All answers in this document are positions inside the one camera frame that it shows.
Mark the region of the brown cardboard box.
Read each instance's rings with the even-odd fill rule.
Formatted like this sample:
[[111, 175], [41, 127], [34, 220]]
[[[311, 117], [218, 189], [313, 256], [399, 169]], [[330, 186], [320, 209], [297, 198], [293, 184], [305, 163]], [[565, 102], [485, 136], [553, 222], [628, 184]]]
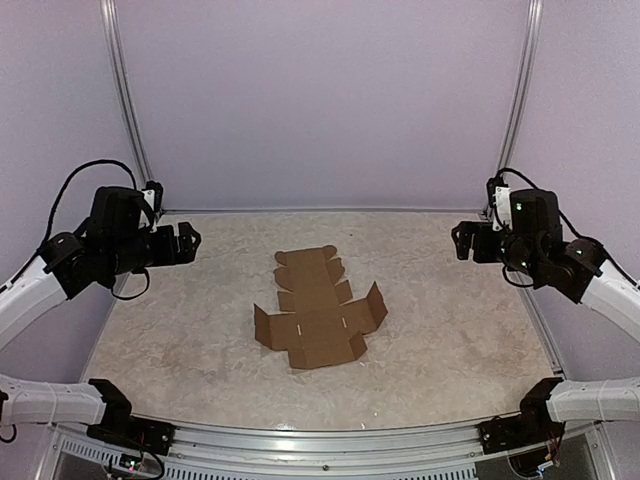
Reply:
[[254, 307], [254, 337], [261, 345], [287, 353], [298, 370], [358, 360], [365, 337], [379, 329], [388, 309], [377, 284], [356, 299], [333, 245], [278, 251], [274, 279], [279, 312]]

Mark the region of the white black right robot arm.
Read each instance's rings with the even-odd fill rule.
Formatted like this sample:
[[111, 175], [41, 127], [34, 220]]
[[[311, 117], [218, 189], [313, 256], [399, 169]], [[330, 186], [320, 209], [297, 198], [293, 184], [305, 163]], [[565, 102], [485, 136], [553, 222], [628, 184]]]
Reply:
[[[493, 221], [462, 221], [452, 229], [458, 259], [499, 263], [505, 271], [529, 277], [530, 288], [551, 287], [633, 339], [639, 337], [638, 282], [619, 271], [601, 242], [587, 237], [564, 240], [553, 192], [498, 186], [491, 204]], [[551, 422], [638, 419], [636, 378], [588, 382], [548, 378], [521, 400], [511, 433], [518, 442], [531, 444]]]

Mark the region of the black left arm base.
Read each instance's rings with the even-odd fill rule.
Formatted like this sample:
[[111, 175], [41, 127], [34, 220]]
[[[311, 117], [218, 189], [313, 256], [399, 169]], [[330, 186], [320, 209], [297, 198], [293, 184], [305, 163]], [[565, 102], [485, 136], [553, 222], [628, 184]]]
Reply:
[[171, 423], [130, 416], [119, 424], [90, 425], [86, 434], [110, 445], [167, 456], [175, 431]]

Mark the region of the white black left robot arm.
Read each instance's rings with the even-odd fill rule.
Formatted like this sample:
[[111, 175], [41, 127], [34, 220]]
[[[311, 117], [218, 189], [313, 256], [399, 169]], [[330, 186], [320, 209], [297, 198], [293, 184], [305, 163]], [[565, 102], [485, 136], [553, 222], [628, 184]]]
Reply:
[[[93, 284], [112, 289], [120, 275], [147, 277], [152, 268], [194, 262], [201, 236], [188, 222], [157, 223], [162, 193], [157, 182], [143, 190], [98, 188], [81, 225], [46, 240], [2, 285], [1, 344]], [[108, 380], [69, 384], [2, 376], [2, 426], [66, 422], [100, 426], [121, 445], [140, 434], [130, 401]]]

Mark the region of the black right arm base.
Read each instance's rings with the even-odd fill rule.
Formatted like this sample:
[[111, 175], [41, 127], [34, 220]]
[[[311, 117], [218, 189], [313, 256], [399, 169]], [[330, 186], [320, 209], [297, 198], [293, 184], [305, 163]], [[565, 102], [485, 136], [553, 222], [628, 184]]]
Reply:
[[493, 417], [477, 429], [483, 453], [488, 455], [558, 439], [564, 435], [565, 424], [552, 421], [548, 413], [529, 411]]

